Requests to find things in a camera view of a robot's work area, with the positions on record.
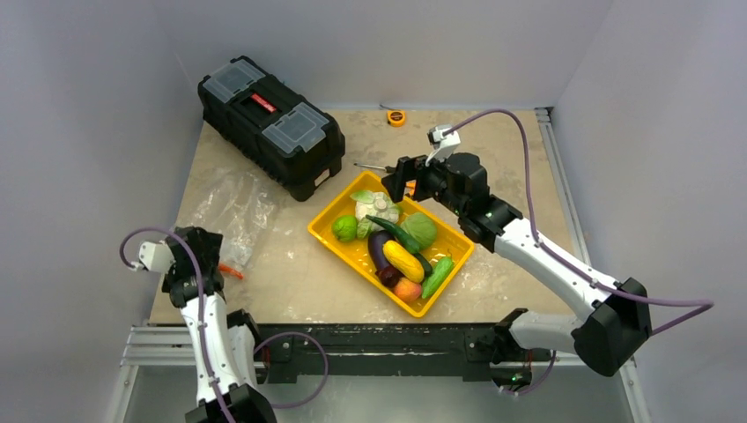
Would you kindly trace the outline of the green wrinkled guava toy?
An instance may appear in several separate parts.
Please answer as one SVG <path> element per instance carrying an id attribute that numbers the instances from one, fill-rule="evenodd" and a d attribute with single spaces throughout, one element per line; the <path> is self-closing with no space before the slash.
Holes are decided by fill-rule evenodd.
<path id="1" fill-rule="evenodd" d="M 332 226 L 331 233 L 340 242 L 350 242 L 357 238 L 358 220 L 354 215 L 344 215 L 337 218 Z"/>

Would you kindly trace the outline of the yellow corn toy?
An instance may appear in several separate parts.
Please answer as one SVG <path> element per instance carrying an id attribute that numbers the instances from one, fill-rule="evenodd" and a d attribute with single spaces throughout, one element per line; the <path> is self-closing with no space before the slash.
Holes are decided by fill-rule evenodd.
<path id="1" fill-rule="evenodd" d="M 409 281 L 422 283 L 425 279 L 425 269 L 420 261 L 409 253 L 397 241 L 386 241 L 382 247 L 383 255 Z"/>

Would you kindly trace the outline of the purple eggplant toy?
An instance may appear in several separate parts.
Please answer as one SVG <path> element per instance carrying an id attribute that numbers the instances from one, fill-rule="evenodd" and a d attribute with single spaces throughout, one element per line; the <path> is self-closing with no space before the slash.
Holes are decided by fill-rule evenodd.
<path id="1" fill-rule="evenodd" d="M 395 238 L 384 230 L 372 232 L 367 239 L 367 249 L 375 268 L 375 276 L 387 288 L 394 288 L 403 274 L 383 254 L 383 246 Z"/>

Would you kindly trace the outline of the clear zip top bag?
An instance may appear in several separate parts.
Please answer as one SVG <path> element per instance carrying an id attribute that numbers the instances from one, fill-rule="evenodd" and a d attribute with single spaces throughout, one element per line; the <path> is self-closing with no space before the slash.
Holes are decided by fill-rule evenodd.
<path id="1" fill-rule="evenodd" d="M 198 179 L 189 192 L 182 226 L 221 234 L 221 263 L 244 275 L 277 215 L 271 180 L 247 170 L 218 168 Z"/>

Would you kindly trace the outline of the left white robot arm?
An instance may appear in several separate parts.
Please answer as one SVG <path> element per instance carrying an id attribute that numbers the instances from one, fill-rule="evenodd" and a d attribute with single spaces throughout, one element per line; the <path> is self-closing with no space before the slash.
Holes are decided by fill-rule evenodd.
<path id="1" fill-rule="evenodd" d="M 251 315 L 228 312 L 219 270 L 221 234 L 201 227 L 176 228 L 165 238 L 173 259 L 162 291 L 180 311 L 196 361 L 196 407 L 187 422 L 275 422 L 269 401 L 256 388 L 254 366 L 263 337 Z"/>

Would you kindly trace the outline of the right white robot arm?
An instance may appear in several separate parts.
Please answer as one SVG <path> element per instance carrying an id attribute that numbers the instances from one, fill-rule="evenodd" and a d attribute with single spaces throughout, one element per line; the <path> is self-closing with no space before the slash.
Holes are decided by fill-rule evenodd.
<path id="1" fill-rule="evenodd" d="M 442 162 L 402 157 L 381 183 L 400 202 L 408 182 L 414 201 L 434 199 L 458 218 L 473 242 L 522 267 L 551 289 L 573 316 L 515 311 L 498 323 L 497 352 L 514 359 L 529 349 L 573 353 L 599 375 L 613 376 L 651 337 L 647 289 L 585 265 L 538 233 L 530 219 L 496 197 L 486 169 L 471 153 Z"/>

